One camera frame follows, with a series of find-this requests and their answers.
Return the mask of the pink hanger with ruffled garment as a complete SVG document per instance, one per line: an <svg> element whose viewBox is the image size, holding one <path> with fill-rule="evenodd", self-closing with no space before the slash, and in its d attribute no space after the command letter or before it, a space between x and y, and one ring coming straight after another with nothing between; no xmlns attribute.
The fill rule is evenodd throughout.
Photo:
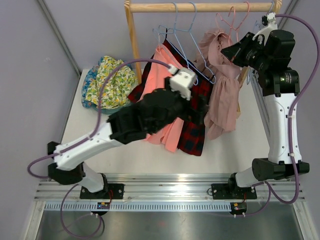
<svg viewBox="0 0 320 240"><path fill-rule="evenodd" d="M228 31L228 45L230 46L231 45L231 41L232 41L232 32L235 30L234 28L234 23L235 23L235 19L236 19L236 9L234 6L232 6L230 9L229 9L229 12L228 12L228 16L230 16L231 14L233 14L233 17L231 19L231 22L228 22L227 20L225 20L220 13L216 13L215 14L215 23L217 25L217 27L220 29L220 24L219 24L219 21L220 22L223 22L225 23L228 27L229 27L229 31Z"/></svg>

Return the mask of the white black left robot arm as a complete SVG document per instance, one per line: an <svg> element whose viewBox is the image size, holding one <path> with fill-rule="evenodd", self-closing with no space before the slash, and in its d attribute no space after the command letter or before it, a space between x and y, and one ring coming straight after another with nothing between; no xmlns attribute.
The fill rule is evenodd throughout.
<svg viewBox="0 0 320 240"><path fill-rule="evenodd" d="M207 99L203 95L198 97L197 105L193 105L178 91L158 88L110 115L92 133L57 145L48 176L61 185L78 184L95 198L103 199L111 195L107 177L88 167L85 160L111 148L143 140L177 118L202 125L207 110Z"/></svg>

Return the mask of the blue hanger with plaid skirt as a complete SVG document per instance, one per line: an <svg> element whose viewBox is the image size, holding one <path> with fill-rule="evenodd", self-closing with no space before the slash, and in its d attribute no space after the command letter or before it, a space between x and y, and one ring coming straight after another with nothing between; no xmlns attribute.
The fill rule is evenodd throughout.
<svg viewBox="0 0 320 240"><path fill-rule="evenodd" d="M176 24L177 24L177 20L178 20L178 13L179 13L179 9L178 9L178 5L175 3L175 2L172 2L172 4L174 5L175 7L175 21L174 21L174 24L173 24L173 27L170 27L170 28L166 28L165 29L165 32L160 32L160 28L164 28L165 26L164 25L159 25L157 29L153 29L152 31L156 31L157 34L158 34L158 42L160 41L160 35L164 36L165 38L167 37L167 35L173 35L176 39L176 42L177 44L179 45L179 48L180 48L180 56L185 60L186 62L186 66L189 70L195 70L196 73L199 73L203 78L205 78L210 84L215 84L216 81L217 81L217 78L216 78L216 75L213 73L213 71L207 66L207 62L206 62L206 59L204 58L204 55L202 53L202 51L200 50L193 34L192 34L192 28L193 28L193 24L195 22L195 19L196 19L196 16L197 16L197 12L198 12L198 9L196 7L196 4L194 2L189 2L189 4L193 5L193 8L194 8L194 16L193 16L193 19L189 25L189 28L188 29L178 29ZM195 66L191 66L189 65L190 61L188 60L185 52L184 52L184 49L179 41L179 38L177 36L177 32L183 32L183 33L187 33L190 38L192 39L198 53L200 54L200 63L203 63L204 64L204 69L205 70L208 70L210 73L211 73L211 77L207 77L206 75L204 75L200 70L198 70Z"/></svg>

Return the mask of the pink wire hanger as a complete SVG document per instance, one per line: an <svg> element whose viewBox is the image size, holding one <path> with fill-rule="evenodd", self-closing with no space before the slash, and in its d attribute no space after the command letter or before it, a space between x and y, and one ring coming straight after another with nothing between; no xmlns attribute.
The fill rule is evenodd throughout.
<svg viewBox="0 0 320 240"><path fill-rule="evenodd" d="M246 5L247 5L247 10L246 10L246 13L245 13L245 16L244 18L241 20L241 22L239 23L239 25L234 29L235 31L235 36L236 36L236 40L239 41L239 31L240 31L240 28L241 26L243 25L244 21L247 19L249 13L250 13L250 9L251 9L251 6L250 6L250 3L248 1L245 1Z"/></svg>

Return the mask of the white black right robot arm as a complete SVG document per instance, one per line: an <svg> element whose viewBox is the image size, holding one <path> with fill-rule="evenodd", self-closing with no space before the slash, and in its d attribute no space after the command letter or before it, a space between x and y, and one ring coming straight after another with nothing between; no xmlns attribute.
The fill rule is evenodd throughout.
<svg viewBox="0 0 320 240"><path fill-rule="evenodd" d="M300 94L299 74L289 67L294 46L291 32L275 29L269 34L248 32L221 50L231 63L257 71L268 114L268 156L253 159L250 168L231 176L226 190L232 198L239 198L246 187L259 182L299 177L310 171L300 153L297 108L293 106Z"/></svg>

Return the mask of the red black plaid skirt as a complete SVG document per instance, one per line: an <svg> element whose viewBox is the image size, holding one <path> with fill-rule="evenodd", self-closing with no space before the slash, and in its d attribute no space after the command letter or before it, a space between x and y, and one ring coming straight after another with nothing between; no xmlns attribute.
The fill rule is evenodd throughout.
<svg viewBox="0 0 320 240"><path fill-rule="evenodd" d="M194 85L191 89L192 99L190 103L192 107L196 108L199 106L199 96L206 97L206 100L209 100L213 85L199 74L198 70L194 69L193 63L183 59L180 51L168 40L164 40L162 45L163 49L157 49L152 56L153 59L165 62L167 60L170 61L171 58L175 58L179 65L183 67L189 64L190 68L197 74L198 84ZM163 65L154 62L148 62L145 65L141 76L141 84L136 86L128 95L128 99L132 103L138 102L146 93L151 92L156 87L163 87L164 78L156 78L156 67L159 69L164 68ZM179 149L186 154L200 156L205 142L205 125L196 125L190 121L183 121L178 118L174 123L167 125L157 134L148 135L146 140L155 145L163 144L166 150L173 153Z"/></svg>

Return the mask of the dusty pink ruffled garment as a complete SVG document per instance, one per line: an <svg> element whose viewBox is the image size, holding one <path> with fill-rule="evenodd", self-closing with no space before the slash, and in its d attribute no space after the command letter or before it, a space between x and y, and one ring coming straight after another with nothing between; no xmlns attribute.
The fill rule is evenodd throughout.
<svg viewBox="0 0 320 240"><path fill-rule="evenodd" d="M221 50L229 46L228 34L218 28L213 28L204 33L198 46L206 59L206 65L216 76L209 99L208 112L204 118L204 124L208 128L207 137L215 140L222 134L236 129L236 121L239 117L238 103L240 83L238 76L240 67L231 63ZM204 75L210 78L211 73L200 63L201 56L198 53L195 66Z"/></svg>

